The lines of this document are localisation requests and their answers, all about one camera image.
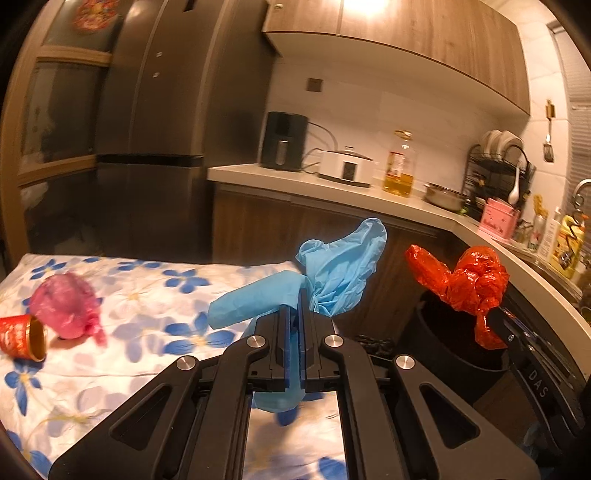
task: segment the stainless steel pot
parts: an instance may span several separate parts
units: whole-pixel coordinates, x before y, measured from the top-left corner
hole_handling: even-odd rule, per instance
[[[462,195],[454,190],[447,189],[434,183],[425,184],[427,191],[424,200],[439,208],[450,212],[459,212],[466,203],[466,195]]]

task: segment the red paper cup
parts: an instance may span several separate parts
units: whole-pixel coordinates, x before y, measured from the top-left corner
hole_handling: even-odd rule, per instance
[[[0,349],[13,358],[25,358],[35,362],[45,360],[45,326],[33,315],[1,318]]]

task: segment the wooden cabinet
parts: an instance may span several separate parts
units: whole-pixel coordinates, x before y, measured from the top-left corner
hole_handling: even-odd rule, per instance
[[[339,25],[340,7],[340,0],[272,1],[263,31],[335,35]]]
[[[285,56],[386,70],[498,116],[530,112],[517,27],[480,0],[285,0],[264,31]]]
[[[404,252],[418,244],[454,266],[465,245],[448,232],[329,202],[218,185],[213,214],[213,262],[262,265],[295,261],[311,238],[333,242],[378,216],[388,240],[378,268],[355,310],[335,317],[347,336],[398,339],[424,289],[406,265]]]

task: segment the pink container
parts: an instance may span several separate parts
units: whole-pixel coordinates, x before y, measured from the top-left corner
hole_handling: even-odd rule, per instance
[[[499,202],[495,199],[488,199],[487,203],[492,205],[493,207],[501,210],[502,212],[513,213],[513,207],[505,202]]]
[[[498,240],[509,240],[513,236],[515,225],[519,218],[519,211],[511,208],[506,211],[507,205],[488,199],[480,219],[478,231],[487,233]]]

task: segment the black trash can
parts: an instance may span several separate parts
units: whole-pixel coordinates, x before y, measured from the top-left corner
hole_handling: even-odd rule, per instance
[[[474,340],[476,318],[456,312],[427,291],[398,342],[397,355],[413,356],[473,405],[509,368],[506,350],[486,350]]]

